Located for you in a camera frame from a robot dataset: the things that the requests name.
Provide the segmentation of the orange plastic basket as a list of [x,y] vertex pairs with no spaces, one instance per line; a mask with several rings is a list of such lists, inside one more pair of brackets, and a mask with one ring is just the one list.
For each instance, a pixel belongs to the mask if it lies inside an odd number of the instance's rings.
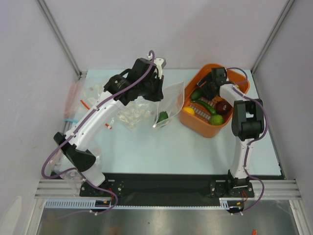
[[[230,106],[230,110],[226,114],[222,115],[224,119],[223,124],[211,125],[209,123],[211,113],[201,104],[191,102],[190,96],[192,92],[195,90],[195,88],[197,88],[196,87],[197,83],[200,82],[200,80],[203,79],[209,72],[211,72],[212,68],[217,67],[222,67],[222,65],[214,63],[204,65],[196,73],[196,75],[194,75],[190,82],[185,86],[184,89],[185,98],[183,108],[185,107],[193,108],[195,114],[192,115],[191,113],[185,111],[184,109],[182,109],[179,112],[180,122],[205,138],[212,138],[216,136],[220,132],[220,130],[229,123],[233,114],[233,107]],[[228,79],[234,83],[244,82],[246,80],[246,76],[244,75],[243,72],[237,72],[237,70],[228,70],[227,72]],[[240,91],[242,91],[245,94],[250,88],[249,81],[245,81],[244,83],[238,85]],[[212,100],[207,100],[204,97],[202,97],[200,100],[208,103],[214,108],[216,103],[218,103],[219,101],[223,101],[224,99],[221,98],[220,96],[215,96]]]

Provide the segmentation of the green chili pepper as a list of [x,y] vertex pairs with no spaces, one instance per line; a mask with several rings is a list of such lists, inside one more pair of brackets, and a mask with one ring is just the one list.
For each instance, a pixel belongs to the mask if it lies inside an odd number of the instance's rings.
[[204,101],[202,101],[202,100],[192,100],[191,102],[192,102],[192,103],[200,104],[200,105],[203,106],[212,116],[217,115],[216,110],[215,110],[211,105],[209,105],[208,103],[206,103],[206,102],[204,102]]

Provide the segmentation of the oval dark green avocado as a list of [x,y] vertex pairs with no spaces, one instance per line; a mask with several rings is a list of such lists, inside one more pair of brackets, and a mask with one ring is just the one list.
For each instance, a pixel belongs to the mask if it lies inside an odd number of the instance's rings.
[[191,99],[191,101],[194,101],[194,100],[200,99],[202,96],[203,96],[203,91],[202,91],[202,89],[198,88],[198,89],[195,89],[191,93],[190,99]]

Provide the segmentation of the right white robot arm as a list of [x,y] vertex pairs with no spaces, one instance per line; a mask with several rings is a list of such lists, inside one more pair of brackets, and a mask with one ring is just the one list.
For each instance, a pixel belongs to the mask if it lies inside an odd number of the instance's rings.
[[265,136],[268,129],[262,100],[246,96],[238,88],[241,84],[243,81],[229,80],[225,67],[212,68],[211,72],[198,83],[207,98],[219,96],[233,108],[231,130],[236,137],[235,153],[227,179],[222,184],[225,188],[222,195],[231,197],[239,197],[253,191],[249,182],[253,177],[248,172],[248,165],[253,145]]

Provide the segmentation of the clear dotted zip bag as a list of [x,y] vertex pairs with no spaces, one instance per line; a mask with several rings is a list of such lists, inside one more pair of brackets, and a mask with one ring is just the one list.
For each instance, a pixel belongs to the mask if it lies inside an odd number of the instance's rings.
[[[181,111],[184,105],[184,82],[171,84],[163,89],[164,98],[157,104],[154,129],[162,128],[168,125],[174,117]],[[158,115],[160,112],[166,111],[169,115],[169,120],[165,124],[157,124]]]

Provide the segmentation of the dark red apple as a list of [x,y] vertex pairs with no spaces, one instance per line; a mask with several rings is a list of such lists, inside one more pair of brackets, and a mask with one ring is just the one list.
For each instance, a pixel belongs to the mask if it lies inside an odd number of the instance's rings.
[[227,101],[219,101],[215,105],[215,110],[218,115],[225,115],[229,113],[232,106]]

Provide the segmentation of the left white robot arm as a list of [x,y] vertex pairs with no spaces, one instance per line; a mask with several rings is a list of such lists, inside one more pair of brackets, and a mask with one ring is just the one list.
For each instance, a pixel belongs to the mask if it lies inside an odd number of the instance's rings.
[[163,99],[163,58],[138,58],[130,69],[112,76],[104,85],[96,103],[81,120],[65,134],[56,133],[54,140],[66,158],[91,183],[90,190],[97,196],[108,190],[105,175],[96,166],[96,157],[88,150],[90,141],[100,127],[125,108],[128,103],[142,97],[159,102]]

